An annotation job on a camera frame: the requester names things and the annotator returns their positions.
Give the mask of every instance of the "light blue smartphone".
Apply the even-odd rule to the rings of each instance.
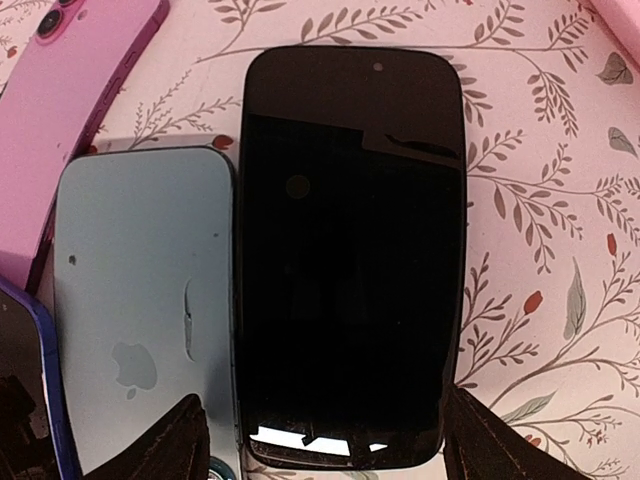
[[[77,480],[80,469],[53,319],[0,278],[0,478],[23,477]]]
[[[230,163],[206,147],[92,155],[64,171],[54,302],[85,474],[196,393],[207,414],[210,478],[240,478],[232,196]]]

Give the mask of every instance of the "black smartphone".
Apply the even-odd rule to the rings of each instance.
[[[278,468],[419,465],[442,443],[466,230],[460,82],[441,57],[281,47],[244,96],[242,440]]]

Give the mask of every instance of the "phone back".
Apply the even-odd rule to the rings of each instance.
[[[76,0],[59,31],[34,35],[0,98],[0,273],[21,288],[56,187],[88,146],[126,75],[168,13],[166,0]]]
[[[204,147],[90,156],[63,173],[56,322],[85,474],[196,393],[212,456],[238,475],[231,212],[229,164]]]

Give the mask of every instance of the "purple phone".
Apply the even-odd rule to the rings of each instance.
[[[53,319],[0,278],[0,478],[81,478]]]

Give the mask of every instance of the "tablecloth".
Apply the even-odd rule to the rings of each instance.
[[[0,83],[48,4],[0,1]],[[173,0],[92,150],[215,139],[237,161],[247,66],[282,44],[414,48],[455,66],[469,175],[457,382],[587,477],[640,478],[640,71],[596,12],[577,0]],[[402,472],[251,460],[246,472],[446,478],[441,455]]]

